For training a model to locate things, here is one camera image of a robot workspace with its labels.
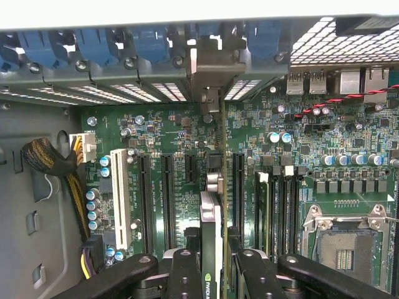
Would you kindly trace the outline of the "open black PC case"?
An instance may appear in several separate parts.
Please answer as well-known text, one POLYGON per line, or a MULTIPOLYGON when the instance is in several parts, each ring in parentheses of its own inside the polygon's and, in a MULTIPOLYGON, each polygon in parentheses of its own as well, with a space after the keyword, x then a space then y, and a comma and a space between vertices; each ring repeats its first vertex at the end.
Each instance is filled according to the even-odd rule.
POLYGON ((191 94, 190 51, 197 40, 195 24, 201 22, 220 22, 223 42, 237 52, 240 69, 231 87, 238 80, 261 80, 240 100, 225 101, 226 107, 276 100, 287 105, 302 102, 299 117, 303 118, 320 106, 371 105, 363 101, 369 68, 389 69, 388 87, 371 94, 386 92, 387 102, 399 99, 399 16, 267 16, 0 29, 0 44, 18 53, 20 65, 16 71, 0 72, 0 299, 51 299, 110 268, 105 266, 102 236, 90 229, 87 209, 86 167, 96 160, 79 164, 69 135, 85 133, 82 112, 86 108, 190 104, 200 110, 191 94), (282 64, 251 58, 246 23, 260 20, 289 23, 291 43, 282 64), (167 28, 167 62, 152 64, 136 53, 132 28, 152 25, 167 28), (80 53, 75 31, 100 28, 114 32, 119 53, 116 65, 101 67, 80 53), (19 42, 21 31, 57 31, 64 39, 68 66, 48 69, 32 62, 19 42), (358 69, 359 92, 341 95, 341 71, 358 69), (291 72, 304 74, 303 95, 286 94, 291 72), (325 72, 326 94, 309 93, 311 72, 325 72), (177 84, 187 101, 172 102, 152 83, 177 84), (161 102, 143 102, 111 87, 123 84, 134 84, 161 102), (135 103, 103 100, 70 89, 87 85, 135 103))

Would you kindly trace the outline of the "green motherboard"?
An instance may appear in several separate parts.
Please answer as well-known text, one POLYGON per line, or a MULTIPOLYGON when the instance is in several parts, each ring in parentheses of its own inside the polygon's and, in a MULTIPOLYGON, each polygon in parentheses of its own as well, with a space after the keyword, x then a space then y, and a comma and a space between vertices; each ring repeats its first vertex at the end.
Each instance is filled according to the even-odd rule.
MULTIPOLYGON (((255 178, 269 174, 272 253, 272 167, 305 166, 300 189, 300 252, 305 217, 311 204, 332 215, 367 213, 381 203, 387 217, 399 218, 399 99, 385 104, 326 105, 300 118, 302 102, 231 103, 226 107, 228 224, 233 225, 233 153, 244 155, 244 239, 255 246, 255 178)), ((174 162, 176 248, 186 247, 185 230, 200 226, 200 193, 205 187, 204 150, 214 143, 214 125, 195 105, 104 106, 86 108, 82 127, 94 133, 97 159, 86 167, 90 229, 102 236, 105 266, 142 253, 138 157, 150 157, 153 255, 165 249, 161 155, 174 162), (111 150, 127 149, 130 228, 128 250, 116 248, 111 150), (185 181, 185 154, 195 154, 197 180, 185 181)), ((399 297, 399 224, 390 233, 390 292, 399 297)))

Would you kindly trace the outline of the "long black expansion slot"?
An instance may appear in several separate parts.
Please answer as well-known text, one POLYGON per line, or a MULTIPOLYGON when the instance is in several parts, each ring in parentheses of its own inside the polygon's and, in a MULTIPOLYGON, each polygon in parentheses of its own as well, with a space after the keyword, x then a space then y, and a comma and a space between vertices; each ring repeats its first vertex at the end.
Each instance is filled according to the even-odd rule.
POLYGON ((161 185, 163 201, 163 221, 165 231, 165 249, 176 247, 174 162, 172 154, 161 155, 161 185))
POLYGON ((138 190, 140 193, 142 218, 143 251, 153 253, 153 208, 150 178, 150 157, 141 154, 138 157, 138 190))
POLYGON ((233 225, 244 239, 244 155, 233 153, 233 225))

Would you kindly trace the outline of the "CPU socket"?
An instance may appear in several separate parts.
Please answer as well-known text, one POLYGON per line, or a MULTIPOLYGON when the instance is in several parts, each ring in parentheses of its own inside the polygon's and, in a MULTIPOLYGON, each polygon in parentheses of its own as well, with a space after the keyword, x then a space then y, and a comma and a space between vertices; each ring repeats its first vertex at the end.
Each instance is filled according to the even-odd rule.
POLYGON ((311 204, 303 223, 301 254, 390 292, 390 233, 383 204, 367 213, 332 215, 311 204))

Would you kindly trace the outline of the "silver network port block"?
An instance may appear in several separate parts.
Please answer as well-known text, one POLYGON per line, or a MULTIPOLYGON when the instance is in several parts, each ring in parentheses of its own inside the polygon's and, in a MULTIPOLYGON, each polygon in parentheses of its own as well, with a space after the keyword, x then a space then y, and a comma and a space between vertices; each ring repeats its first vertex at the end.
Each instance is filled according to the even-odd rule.
POLYGON ((379 91, 388 87, 389 69, 369 68, 365 71, 365 80, 363 91, 367 93, 364 96, 366 104, 385 104, 387 102, 387 93, 380 92, 371 94, 372 91, 379 91))

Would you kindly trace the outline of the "RAM stick with white label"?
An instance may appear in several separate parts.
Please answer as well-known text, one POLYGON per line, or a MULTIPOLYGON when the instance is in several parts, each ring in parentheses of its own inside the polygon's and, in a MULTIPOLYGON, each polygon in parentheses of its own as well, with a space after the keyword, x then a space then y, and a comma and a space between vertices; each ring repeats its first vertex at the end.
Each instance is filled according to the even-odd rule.
POLYGON ((270 229, 270 191, 269 183, 262 182, 262 249, 265 254, 270 257, 271 255, 271 229, 270 229))

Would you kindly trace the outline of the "silver USB port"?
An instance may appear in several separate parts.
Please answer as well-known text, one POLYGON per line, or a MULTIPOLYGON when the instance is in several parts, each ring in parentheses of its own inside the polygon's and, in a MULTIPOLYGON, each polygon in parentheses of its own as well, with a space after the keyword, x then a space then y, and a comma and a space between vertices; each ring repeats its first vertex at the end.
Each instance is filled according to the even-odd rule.
POLYGON ((304 94, 304 74, 302 72, 291 72, 287 75, 286 94, 304 94))
POLYGON ((327 93, 325 72, 311 72, 309 75, 309 93, 323 95, 327 93))

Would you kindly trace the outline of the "blue slot clip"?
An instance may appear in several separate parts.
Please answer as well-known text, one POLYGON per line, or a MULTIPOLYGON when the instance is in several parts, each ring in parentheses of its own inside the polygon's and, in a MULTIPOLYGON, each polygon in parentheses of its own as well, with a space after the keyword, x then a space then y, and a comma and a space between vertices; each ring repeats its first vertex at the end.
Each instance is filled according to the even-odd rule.
POLYGON ((118 64, 118 47, 111 29, 77 29, 75 37, 84 59, 101 67, 118 64))
POLYGON ((19 42, 28 59, 48 69, 68 66, 64 39, 57 31, 21 31, 19 42))
POLYGON ((133 42, 139 57, 152 64, 169 61, 169 43, 166 26, 135 26, 132 28, 133 42))
POLYGON ((287 21, 249 21, 245 30, 247 48, 253 60, 283 63, 291 43, 290 26, 287 21))
POLYGON ((220 22, 201 22, 195 24, 195 39, 220 35, 220 22))
POLYGON ((18 53, 14 49, 0 44, 0 72, 13 72, 18 70, 19 67, 18 53))

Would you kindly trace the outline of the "white expansion slot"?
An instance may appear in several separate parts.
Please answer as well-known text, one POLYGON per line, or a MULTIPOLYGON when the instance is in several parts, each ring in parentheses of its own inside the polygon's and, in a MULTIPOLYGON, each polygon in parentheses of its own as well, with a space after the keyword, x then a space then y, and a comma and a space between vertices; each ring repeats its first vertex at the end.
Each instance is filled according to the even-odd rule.
POLYGON ((130 228, 131 210, 127 149, 111 150, 110 158, 116 248, 128 250, 132 243, 132 233, 130 228))

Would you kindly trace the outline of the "silver perforated slot cover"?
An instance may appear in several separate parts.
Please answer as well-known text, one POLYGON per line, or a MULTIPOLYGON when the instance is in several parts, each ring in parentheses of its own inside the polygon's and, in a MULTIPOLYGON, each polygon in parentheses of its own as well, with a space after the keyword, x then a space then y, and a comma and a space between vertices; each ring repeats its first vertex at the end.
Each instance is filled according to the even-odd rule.
POLYGON ((123 93, 129 94, 143 102, 154 102, 154 103, 161 102, 159 98, 144 91, 142 88, 134 84, 112 85, 111 87, 123 93))
POLYGON ((186 97, 175 83, 152 83, 160 93, 164 94, 172 102, 186 102, 186 97))
POLYGON ((256 88, 261 80, 238 80, 225 95, 225 101, 240 100, 243 96, 256 88))
POLYGON ((111 100, 113 102, 117 103, 135 103, 134 100, 131 100, 129 98, 122 97, 120 95, 107 92, 98 88, 95 88, 93 86, 83 86, 83 87, 71 87, 71 90, 75 90, 78 92, 82 92, 86 95, 93 95, 99 98, 102 98, 103 100, 111 100))

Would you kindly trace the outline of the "white power connector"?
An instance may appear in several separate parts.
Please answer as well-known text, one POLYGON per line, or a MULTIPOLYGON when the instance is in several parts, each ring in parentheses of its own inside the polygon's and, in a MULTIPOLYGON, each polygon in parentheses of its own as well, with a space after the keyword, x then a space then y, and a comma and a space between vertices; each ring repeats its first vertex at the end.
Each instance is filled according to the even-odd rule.
POLYGON ((77 133, 69 135, 71 150, 77 153, 78 163, 87 163, 97 158, 97 144, 94 133, 77 133))

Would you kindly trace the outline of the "short black expansion slot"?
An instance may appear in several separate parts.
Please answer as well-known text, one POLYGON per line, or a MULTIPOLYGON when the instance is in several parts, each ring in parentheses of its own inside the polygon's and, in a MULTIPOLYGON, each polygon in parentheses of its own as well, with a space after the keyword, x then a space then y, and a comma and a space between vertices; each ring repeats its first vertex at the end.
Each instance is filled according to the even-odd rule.
POLYGON ((194 184, 197 180, 197 162, 195 154, 185 154, 185 181, 194 184))

